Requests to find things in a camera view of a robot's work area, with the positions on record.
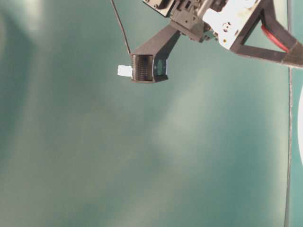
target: green backdrop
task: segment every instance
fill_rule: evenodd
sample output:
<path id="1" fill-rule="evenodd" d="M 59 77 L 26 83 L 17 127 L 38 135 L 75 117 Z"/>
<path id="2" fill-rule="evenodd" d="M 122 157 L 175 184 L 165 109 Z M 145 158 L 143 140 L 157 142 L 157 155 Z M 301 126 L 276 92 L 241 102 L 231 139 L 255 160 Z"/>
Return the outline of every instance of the green backdrop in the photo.
<path id="1" fill-rule="evenodd" d="M 116 3 L 132 49 L 168 23 Z M 0 6 L 0 226 L 284 225 L 286 67 L 181 37 L 169 81 L 133 84 L 109 1 Z"/>
<path id="2" fill-rule="evenodd" d="M 302 31 L 302 9 L 303 2 L 293 0 L 292 3 L 292 21 L 293 34 L 303 41 Z M 303 225 L 303 166 L 298 146 L 298 107 L 303 88 L 303 72 L 301 70 L 293 70 L 293 141 L 292 141 L 292 161 L 291 161 L 291 181 L 290 181 L 290 206 L 289 206 L 289 222 L 290 227 L 301 227 Z"/>

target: red part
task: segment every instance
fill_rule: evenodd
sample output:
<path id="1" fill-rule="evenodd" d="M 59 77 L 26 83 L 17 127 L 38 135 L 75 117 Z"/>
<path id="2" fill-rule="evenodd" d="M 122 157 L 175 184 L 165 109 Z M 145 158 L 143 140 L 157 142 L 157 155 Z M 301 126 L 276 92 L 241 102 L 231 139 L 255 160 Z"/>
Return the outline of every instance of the red part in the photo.
<path id="1" fill-rule="evenodd" d="M 284 46 L 284 44 L 281 43 L 281 41 L 278 40 L 270 31 L 268 31 L 267 28 L 264 25 L 262 25 L 262 31 L 267 36 L 267 38 L 270 41 L 272 41 L 277 47 L 279 47 L 280 49 L 282 49 L 286 53 L 289 52 L 289 49 L 286 46 Z"/>

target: white plastic part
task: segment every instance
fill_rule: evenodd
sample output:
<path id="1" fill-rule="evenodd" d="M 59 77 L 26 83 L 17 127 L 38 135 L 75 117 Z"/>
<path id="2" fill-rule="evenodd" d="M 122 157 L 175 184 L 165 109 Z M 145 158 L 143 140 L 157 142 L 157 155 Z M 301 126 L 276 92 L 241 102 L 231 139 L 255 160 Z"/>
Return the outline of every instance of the white plastic part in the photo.
<path id="1" fill-rule="evenodd" d="M 133 69 L 129 65 L 119 65 L 118 66 L 118 75 L 122 77 L 132 77 Z"/>
<path id="2" fill-rule="evenodd" d="M 303 164 L 303 89 L 301 91 L 299 112 L 298 112 L 298 141 L 299 141 L 301 160 Z"/>
<path id="3" fill-rule="evenodd" d="M 230 49 L 261 0 L 229 0 L 221 12 L 208 9 L 203 20 L 218 34 L 219 43 Z"/>

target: teal background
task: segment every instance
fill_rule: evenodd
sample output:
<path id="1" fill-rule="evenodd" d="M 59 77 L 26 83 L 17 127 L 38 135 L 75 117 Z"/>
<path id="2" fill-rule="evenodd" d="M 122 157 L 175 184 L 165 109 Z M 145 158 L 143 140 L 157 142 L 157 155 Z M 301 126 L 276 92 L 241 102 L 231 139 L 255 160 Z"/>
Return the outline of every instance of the teal background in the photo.
<path id="1" fill-rule="evenodd" d="M 303 42 L 302 26 L 303 2 L 294 0 L 292 5 L 293 34 Z M 293 70 L 293 142 L 292 142 L 292 162 L 291 162 L 291 184 L 290 184 L 290 227 L 301 227 L 303 225 L 303 166 L 300 157 L 298 144 L 298 107 L 301 90 L 303 87 L 303 72 Z"/>
<path id="2" fill-rule="evenodd" d="M 168 23 L 138 2 L 132 49 Z M 181 37 L 169 81 L 132 84 L 109 1 L 0 6 L 1 226 L 284 225 L 286 67 Z"/>

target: wire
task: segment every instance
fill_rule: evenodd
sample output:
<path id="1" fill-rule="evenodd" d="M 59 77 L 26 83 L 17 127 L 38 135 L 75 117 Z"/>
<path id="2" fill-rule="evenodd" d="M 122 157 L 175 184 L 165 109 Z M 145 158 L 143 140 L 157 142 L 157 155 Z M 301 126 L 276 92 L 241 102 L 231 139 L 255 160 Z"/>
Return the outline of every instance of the wire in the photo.
<path id="1" fill-rule="evenodd" d="M 268 29 L 262 25 L 262 30 L 264 34 L 267 36 L 270 41 L 272 41 L 277 47 L 285 51 L 286 53 L 289 53 L 289 49 L 280 41 L 278 40 Z"/>
<path id="2" fill-rule="evenodd" d="M 128 53 L 128 55 L 131 55 L 131 50 L 130 50 L 129 45 L 128 45 L 128 40 L 127 40 L 127 37 L 126 37 L 126 33 L 125 33 L 124 27 L 122 25 L 121 19 L 119 17 L 116 5 L 114 3 L 114 0 L 110 0 L 110 2 L 112 3 L 112 6 L 113 6 L 114 12 L 115 12 L 115 16 L 116 16 L 116 18 L 118 20 L 118 23 L 119 23 L 119 26 L 121 28 L 121 31 L 122 31 L 122 34 L 123 34 L 123 37 L 124 37 L 124 42 L 125 42 L 126 49 L 127 49 L 127 53 Z"/>

